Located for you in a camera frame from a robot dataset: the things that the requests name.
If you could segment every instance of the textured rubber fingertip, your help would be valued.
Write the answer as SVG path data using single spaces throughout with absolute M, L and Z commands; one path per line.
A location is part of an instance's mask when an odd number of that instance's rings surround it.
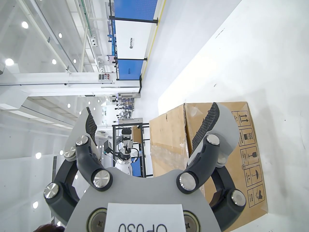
M 93 116 L 91 114 L 89 107 L 87 107 L 87 111 L 88 111 L 88 118 L 86 120 L 86 132 L 87 132 L 87 134 L 89 134 L 91 136 L 95 145 L 97 145 L 96 140 L 95 140 L 97 125 L 95 123 L 95 120 L 93 119 Z
M 219 119 L 220 111 L 216 103 L 213 103 L 210 110 L 208 111 L 207 116 L 203 119 L 202 125 L 195 134 L 192 140 L 192 153 L 195 151 L 196 147 L 203 140 L 205 134 L 212 130 L 214 125 Z

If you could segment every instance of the white label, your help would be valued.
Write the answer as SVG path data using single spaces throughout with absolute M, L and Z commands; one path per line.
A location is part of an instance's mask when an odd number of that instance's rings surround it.
M 151 31 L 151 23 L 116 20 L 117 56 L 144 59 Z
M 186 232 L 181 204 L 109 203 L 104 230 Z

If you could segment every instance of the yellow floor line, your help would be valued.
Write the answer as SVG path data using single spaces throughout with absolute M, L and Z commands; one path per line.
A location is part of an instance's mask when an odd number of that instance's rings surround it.
M 145 75 L 145 72 L 146 72 L 146 69 L 147 69 L 147 65 L 148 65 L 149 57 L 150 57 L 151 50 L 152 50 L 152 47 L 153 47 L 154 42 L 155 42 L 155 38 L 156 38 L 156 35 L 157 35 L 157 31 L 158 31 L 158 27 L 159 27 L 159 24 L 160 24 L 160 20 L 161 20 L 161 17 L 162 17 L 163 11 L 164 11 L 165 3 L 166 3 L 166 0 L 164 0 L 164 3 L 163 3 L 163 7 L 162 7 L 162 11 L 161 11 L 161 15 L 160 15 L 160 18 L 159 18 L 159 20 L 158 20 L 158 25 L 157 25 L 157 28 L 156 28 L 155 33 L 154 33 L 154 39 L 153 39 L 152 44 L 151 44 L 151 47 L 150 47 L 150 51 L 149 51 L 149 54 L 148 54 L 148 57 L 147 57 L 146 65 L 145 65 L 145 69 L 144 69 L 144 72 L 143 72 L 143 74 L 142 74 L 142 76 L 141 76 L 141 79 L 143 79 L 143 78 L 144 78 L 144 75 Z

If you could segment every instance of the white partition panel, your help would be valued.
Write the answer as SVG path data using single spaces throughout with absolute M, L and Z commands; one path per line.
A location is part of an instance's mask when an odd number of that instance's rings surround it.
M 115 21 L 118 58 L 144 59 L 152 23 Z

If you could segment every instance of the cardboard box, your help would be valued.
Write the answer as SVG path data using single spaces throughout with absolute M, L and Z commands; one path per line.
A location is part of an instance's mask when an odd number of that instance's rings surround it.
M 141 144 L 141 131 L 137 126 L 133 126 L 132 128 L 132 140 L 135 143 Z
M 246 196 L 247 204 L 238 220 L 226 231 L 241 227 L 268 212 L 264 176 L 252 117 L 246 102 L 221 103 L 230 109 L 239 129 L 239 142 L 226 163 L 235 187 Z M 212 103 L 183 104 L 150 121 L 153 175 L 186 168 L 192 139 Z M 201 187 L 210 202 L 216 191 L 210 178 Z

